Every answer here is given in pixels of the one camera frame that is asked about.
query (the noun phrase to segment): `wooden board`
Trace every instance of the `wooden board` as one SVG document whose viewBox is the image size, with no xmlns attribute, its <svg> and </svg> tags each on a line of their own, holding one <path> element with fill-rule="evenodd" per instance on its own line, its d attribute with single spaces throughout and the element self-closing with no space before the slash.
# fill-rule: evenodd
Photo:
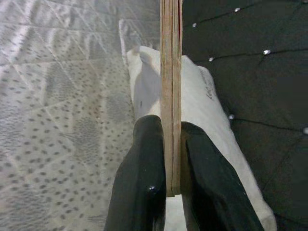
<svg viewBox="0 0 308 231">
<path fill-rule="evenodd" d="M 167 196 L 180 194 L 182 1 L 161 0 L 161 118 Z"/>
</svg>

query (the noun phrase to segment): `white pillow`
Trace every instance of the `white pillow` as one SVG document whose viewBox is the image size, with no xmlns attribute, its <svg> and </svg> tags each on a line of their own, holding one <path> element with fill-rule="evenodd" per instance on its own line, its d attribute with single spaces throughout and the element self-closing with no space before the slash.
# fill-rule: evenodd
<svg viewBox="0 0 308 231">
<path fill-rule="evenodd" d="M 138 47 L 127 53 L 130 74 L 130 89 L 136 119 L 145 115 L 160 116 L 160 52 L 147 47 Z M 266 231 L 275 231 L 276 221 L 270 207 L 263 200 L 253 173 L 239 148 L 216 96 L 215 85 L 209 71 L 196 66 L 187 56 L 182 56 L 181 70 L 181 119 L 202 128 L 223 156 L 236 170 L 247 196 Z M 182 203 L 167 199 L 165 230 L 186 230 L 185 221 L 168 220 L 178 214 Z"/>
</svg>

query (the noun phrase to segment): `white fabric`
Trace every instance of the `white fabric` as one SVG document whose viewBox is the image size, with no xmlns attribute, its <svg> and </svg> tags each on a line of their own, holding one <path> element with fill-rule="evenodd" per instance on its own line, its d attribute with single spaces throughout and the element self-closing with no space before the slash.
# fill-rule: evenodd
<svg viewBox="0 0 308 231">
<path fill-rule="evenodd" d="M 130 89 L 135 117 L 158 115 L 161 90 L 160 53 L 151 48 L 138 47 L 128 52 Z M 272 210 L 263 200 L 253 173 L 241 152 L 228 118 L 216 96 L 211 74 L 204 67 L 196 66 L 186 56 L 182 57 L 181 70 L 182 121 L 201 127 L 212 142 L 235 168 L 247 196 L 266 231 L 276 230 Z M 166 230 L 185 230 L 181 200 L 167 199 Z M 169 220 L 176 217 L 178 221 Z"/>
<path fill-rule="evenodd" d="M 159 0 L 0 0 L 0 231 L 102 231 Z"/>
</svg>

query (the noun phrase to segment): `black tufted headboard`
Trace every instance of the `black tufted headboard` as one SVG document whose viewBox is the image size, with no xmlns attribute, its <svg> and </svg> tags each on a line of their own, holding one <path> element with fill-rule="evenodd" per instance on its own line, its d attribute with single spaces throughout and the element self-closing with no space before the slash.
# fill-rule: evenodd
<svg viewBox="0 0 308 231">
<path fill-rule="evenodd" d="M 183 26 L 279 230 L 308 230 L 308 0 L 185 0 Z"/>
</svg>

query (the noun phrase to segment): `quilted bedding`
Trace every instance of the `quilted bedding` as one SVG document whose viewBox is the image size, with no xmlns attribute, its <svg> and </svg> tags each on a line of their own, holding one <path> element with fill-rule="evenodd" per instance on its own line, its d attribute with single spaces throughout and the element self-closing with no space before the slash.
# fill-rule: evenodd
<svg viewBox="0 0 308 231">
<path fill-rule="evenodd" d="M 0 231 L 101 231 L 157 0 L 0 0 Z"/>
</svg>

